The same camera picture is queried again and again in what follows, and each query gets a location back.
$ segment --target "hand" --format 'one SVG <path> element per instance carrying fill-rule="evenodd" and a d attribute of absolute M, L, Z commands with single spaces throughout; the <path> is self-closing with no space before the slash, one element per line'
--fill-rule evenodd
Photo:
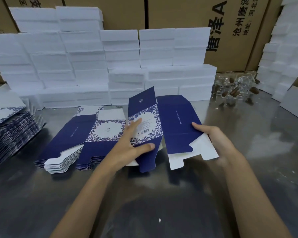
<path fill-rule="evenodd" d="M 123 135 L 101 162 L 103 165 L 106 165 L 110 170 L 117 172 L 143 153 L 154 150 L 155 145 L 152 143 L 143 144 L 136 148 L 130 143 L 130 140 L 134 137 L 135 130 L 141 121 L 142 119 L 140 118 L 136 122 L 131 121 L 130 125 L 126 124 Z"/>
<path fill-rule="evenodd" d="M 233 143 L 226 137 L 226 135 L 216 126 L 206 126 L 202 124 L 192 123 L 196 130 L 204 132 L 209 135 L 214 148 L 217 149 L 220 156 L 228 156 L 236 151 Z"/>

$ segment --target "person's left hand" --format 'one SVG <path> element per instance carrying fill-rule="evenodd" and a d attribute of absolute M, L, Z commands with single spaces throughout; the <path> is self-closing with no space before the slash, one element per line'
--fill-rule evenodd
<path fill-rule="evenodd" d="M 150 152 L 155 148 L 155 145 L 152 143 L 138 147 L 131 145 L 130 140 L 134 137 L 135 130 L 141 121 L 142 119 L 140 118 L 136 122 L 131 121 L 130 125 L 126 124 L 123 135 L 101 162 L 102 165 L 107 166 L 113 172 L 117 172 L 143 153 Z"/>

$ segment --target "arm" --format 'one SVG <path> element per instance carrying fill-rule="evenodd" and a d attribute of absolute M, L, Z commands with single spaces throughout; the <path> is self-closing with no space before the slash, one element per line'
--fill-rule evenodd
<path fill-rule="evenodd" d="M 192 123 L 218 150 L 241 238 L 292 238 L 246 158 L 218 127 Z"/>
<path fill-rule="evenodd" d="M 126 125 L 123 136 L 94 170 L 50 238 L 89 237 L 106 188 L 115 173 L 141 154 L 154 149 L 154 144 L 136 148 L 131 145 L 130 139 L 140 123 L 141 119 Z"/>

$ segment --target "barcode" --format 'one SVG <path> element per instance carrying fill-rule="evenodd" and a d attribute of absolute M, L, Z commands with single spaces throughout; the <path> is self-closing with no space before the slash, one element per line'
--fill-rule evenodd
<path fill-rule="evenodd" d="M 142 131 L 141 134 L 143 135 L 143 134 L 145 134 L 147 132 L 149 132 L 149 129 L 148 128 L 146 130 Z"/>

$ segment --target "metal table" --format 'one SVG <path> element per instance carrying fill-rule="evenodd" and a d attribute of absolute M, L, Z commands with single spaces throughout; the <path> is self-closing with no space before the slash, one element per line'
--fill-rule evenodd
<path fill-rule="evenodd" d="M 261 92 L 253 104 L 193 102 L 202 122 L 219 126 L 246 156 L 277 212 L 298 238 L 298 118 Z M 44 109 L 42 131 L 0 168 L 0 238 L 48 237 L 92 173 L 72 166 L 50 175 L 33 161 L 77 108 Z M 125 167 L 108 188 L 92 237 L 238 237 L 224 174 L 215 160 L 188 159 L 170 171 Z"/>

